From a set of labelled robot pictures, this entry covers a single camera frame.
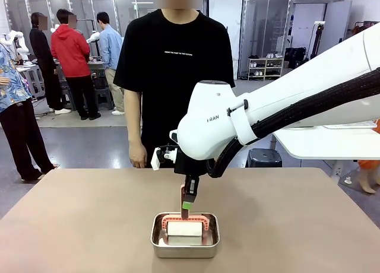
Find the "person in red hoodie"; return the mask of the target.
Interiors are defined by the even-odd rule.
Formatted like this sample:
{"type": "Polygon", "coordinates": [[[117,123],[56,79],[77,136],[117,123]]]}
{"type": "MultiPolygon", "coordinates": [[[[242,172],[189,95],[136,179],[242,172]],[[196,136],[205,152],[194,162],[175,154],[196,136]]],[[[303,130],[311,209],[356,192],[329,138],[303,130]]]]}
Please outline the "person in red hoodie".
{"type": "Polygon", "coordinates": [[[57,11],[56,17],[60,25],[51,36],[51,53],[61,65],[81,120],[95,120],[101,114],[96,104],[94,84],[88,67],[90,47],[84,36],[69,26],[72,15],[66,9],[57,11]]]}

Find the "person in blue shirt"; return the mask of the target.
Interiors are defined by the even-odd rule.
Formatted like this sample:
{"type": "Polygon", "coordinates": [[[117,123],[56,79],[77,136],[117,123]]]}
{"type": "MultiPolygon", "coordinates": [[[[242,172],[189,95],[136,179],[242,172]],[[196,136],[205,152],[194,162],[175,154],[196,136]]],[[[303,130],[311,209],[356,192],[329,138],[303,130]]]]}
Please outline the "person in blue shirt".
{"type": "Polygon", "coordinates": [[[110,25],[108,13],[98,12],[96,19],[102,29],[99,36],[100,51],[105,76],[115,104],[112,115],[124,115],[124,91],[113,82],[121,53],[122,38],[110,25]]]}

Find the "person in floral shirt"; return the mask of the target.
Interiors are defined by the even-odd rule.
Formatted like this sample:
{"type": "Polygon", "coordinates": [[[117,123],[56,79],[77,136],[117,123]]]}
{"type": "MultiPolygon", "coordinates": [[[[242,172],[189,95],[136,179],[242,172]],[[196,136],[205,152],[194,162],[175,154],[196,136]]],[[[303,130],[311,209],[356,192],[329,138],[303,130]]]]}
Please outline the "person in floral shirt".
{"type": "Polygon", "coordinates": [[[9,51],[1,43],[0,125],[23,181],[39,180],[55,169],[35,118],[29,88],[17,71],[9,51]]]}

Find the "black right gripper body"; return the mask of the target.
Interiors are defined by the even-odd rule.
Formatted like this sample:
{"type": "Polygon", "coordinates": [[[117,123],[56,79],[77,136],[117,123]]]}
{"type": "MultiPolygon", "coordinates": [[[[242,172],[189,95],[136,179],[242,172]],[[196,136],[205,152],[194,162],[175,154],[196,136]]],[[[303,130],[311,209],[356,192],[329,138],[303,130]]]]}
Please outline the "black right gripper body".
{"type": "Polygon", "coordinates": [[[184,175],[185,180],[191,180],[207,174],[207,171],[207,160],[195,160],[182,150],[177,151],[174,173],[184,175]]]}

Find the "person in black clothes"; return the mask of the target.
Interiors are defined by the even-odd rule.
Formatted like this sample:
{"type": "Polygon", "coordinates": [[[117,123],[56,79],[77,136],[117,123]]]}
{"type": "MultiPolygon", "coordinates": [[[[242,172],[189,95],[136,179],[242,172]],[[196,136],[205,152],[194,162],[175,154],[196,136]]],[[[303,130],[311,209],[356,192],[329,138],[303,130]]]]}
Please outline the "person in black clothes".
{"type": "Polygon", "coordinates": [[[31,14],[30,44],[42,73],[47,105],[56,115],[67,114],[71,110],[64,108],[61,101],[62,90],[56,64],[53,60],[46,35],[43,32],[47,29],[47,22],[47,17],[41,12],[33,12],[31,14]]]}

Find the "black stool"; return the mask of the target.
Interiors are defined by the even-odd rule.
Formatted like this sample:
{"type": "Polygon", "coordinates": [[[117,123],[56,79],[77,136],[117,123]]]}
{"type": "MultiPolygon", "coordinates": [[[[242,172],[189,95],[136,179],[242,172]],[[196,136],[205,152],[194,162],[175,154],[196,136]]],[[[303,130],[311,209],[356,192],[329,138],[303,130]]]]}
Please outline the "black stool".
{"type": "Polygon", "coordinates": [[[282,167],[282,159],[274,149],[253,148],[248,151],[246,168],[276,168],[282,167]]]}

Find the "person's right forearm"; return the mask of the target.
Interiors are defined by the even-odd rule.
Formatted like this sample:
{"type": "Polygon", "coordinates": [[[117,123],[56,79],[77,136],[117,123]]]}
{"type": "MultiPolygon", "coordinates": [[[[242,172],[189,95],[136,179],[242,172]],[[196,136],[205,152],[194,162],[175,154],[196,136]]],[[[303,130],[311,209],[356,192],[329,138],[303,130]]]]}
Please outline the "person's right forearm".
{"type": "Polygon", "coordinates": [[[133,150],[144,150],[141,142],[141,93],[125,90],[124,103],[129,146],[133,150]]]}

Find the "mannequin legs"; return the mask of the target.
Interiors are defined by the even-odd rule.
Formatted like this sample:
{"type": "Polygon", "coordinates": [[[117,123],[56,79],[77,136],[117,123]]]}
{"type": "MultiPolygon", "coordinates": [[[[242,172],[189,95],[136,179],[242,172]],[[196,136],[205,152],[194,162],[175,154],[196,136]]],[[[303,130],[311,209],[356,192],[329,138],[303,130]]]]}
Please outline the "mannequin legs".
{"type": "Polygon", "coordinates": [[[372,179],[380,186],[380,160],[359,160],[359,174],[357,180],[362,190],[368,194],[375,194],[369,181],[372,179]]]}

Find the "person's right hand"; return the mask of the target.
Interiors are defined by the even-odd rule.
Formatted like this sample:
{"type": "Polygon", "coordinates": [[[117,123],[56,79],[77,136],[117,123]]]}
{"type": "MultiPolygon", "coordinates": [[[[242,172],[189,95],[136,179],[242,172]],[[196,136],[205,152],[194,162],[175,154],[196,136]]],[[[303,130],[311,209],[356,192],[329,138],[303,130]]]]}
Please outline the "person's right hand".
{"type": "Polygon", "coordinates": [[[129,159],[133,167],[142,169],[147,165],[147,152],[140,142],[132,142],[129,145],[129,159]]]}

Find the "pink lint roller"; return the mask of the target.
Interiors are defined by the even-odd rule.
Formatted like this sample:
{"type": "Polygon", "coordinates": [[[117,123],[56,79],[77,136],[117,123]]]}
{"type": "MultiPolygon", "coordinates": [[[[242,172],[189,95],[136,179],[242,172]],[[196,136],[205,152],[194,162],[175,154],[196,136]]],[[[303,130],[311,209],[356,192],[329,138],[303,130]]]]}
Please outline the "pink lint roller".
{"type": "Polygon", "coordinates": [[[210,219],[201,214],[191,214],[191,202],[185,201],[185,185],[180,187],[181,211],[179,214],[166,214],[161,219],[161,228],[168,237],[202,237],[210,227],[210,219]]]}

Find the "white rounded table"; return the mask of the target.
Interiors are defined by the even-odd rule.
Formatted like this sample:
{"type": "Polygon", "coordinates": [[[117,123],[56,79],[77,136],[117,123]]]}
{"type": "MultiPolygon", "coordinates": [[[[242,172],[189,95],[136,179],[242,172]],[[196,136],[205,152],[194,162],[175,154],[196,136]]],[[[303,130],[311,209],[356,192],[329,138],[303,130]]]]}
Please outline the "white rounded table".
{"type": "Polygon", "coordinates": [[[273,135],[302,160],[380,160],[380,134],[369,124],[284,128],[273,135]]]}

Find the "person in black t-shirt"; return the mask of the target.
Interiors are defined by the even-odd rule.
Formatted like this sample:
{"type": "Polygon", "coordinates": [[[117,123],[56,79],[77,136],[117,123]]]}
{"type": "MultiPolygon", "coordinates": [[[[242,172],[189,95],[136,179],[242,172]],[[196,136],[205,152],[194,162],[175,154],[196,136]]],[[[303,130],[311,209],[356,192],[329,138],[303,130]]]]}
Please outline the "person in black t-shirt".
{"type": "Polygon", "coordinates": [[[125,32],[114,82],[141,93],[141,142],[147,165],[169,142],[202,80],[235,83],[224,25],[201,12],[202,0],[154,0],[156,9],[125,32]]]}

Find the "stainless steel rectangular container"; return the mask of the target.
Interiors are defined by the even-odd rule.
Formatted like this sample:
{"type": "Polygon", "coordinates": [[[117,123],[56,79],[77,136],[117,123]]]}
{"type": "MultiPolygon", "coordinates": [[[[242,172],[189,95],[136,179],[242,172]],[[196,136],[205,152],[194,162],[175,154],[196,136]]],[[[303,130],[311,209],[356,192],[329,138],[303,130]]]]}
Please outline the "stainless steel rectangular container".
{"type": "Polygon", "coordinates": [[[160,212],[154,220],[150,234],[150,241],[154,253],[159,258],[213,258],[220,243],[220,231],[217,217],[210,212],[196,212],[192,215],[200,215],[207,218],[208,225],[202,226],[201,221],[196,221],[191,234],[169,234],[167,228],[174,222],[166,222],[168,215],[180,215],[179,212],[160,212]]]}

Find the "grey plastic stool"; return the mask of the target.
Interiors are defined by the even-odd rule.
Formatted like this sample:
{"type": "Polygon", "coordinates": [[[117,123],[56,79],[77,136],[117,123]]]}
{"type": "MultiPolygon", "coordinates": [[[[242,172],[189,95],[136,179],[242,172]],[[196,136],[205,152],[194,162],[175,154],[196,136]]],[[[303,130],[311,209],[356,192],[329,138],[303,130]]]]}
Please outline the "grey plastic stool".
{"type": "Polygon", "coordinates": [[[45,84],[42,73],[37,65],[21,66],[18,68],[27,82],[32,98],[39,99],[45,96],[45,84]]]}

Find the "white standing board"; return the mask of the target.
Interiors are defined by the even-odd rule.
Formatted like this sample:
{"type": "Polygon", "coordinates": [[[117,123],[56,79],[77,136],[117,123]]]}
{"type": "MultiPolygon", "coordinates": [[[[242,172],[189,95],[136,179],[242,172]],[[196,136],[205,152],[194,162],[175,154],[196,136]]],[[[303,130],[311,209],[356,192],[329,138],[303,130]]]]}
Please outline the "white standing board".
{"type": "Polygon", "coordinates": [[[231,45],[233,77],[238,78],[243,0],[207,0],[207,16],[225,26],[231,45]]]}

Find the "wooden shoe rack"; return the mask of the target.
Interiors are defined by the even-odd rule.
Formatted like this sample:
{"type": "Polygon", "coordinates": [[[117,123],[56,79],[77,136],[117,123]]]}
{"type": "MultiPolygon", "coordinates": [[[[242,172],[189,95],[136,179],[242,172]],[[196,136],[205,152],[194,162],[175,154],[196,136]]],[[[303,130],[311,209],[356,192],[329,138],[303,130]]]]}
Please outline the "wooden shoe rack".
{"type": "Polygon", "coordinates": [[[248,80],[275,80],[281,77],[284,58],[281,54],[268,53],[260,58],[251,55],[248,58],[248,80]]]}

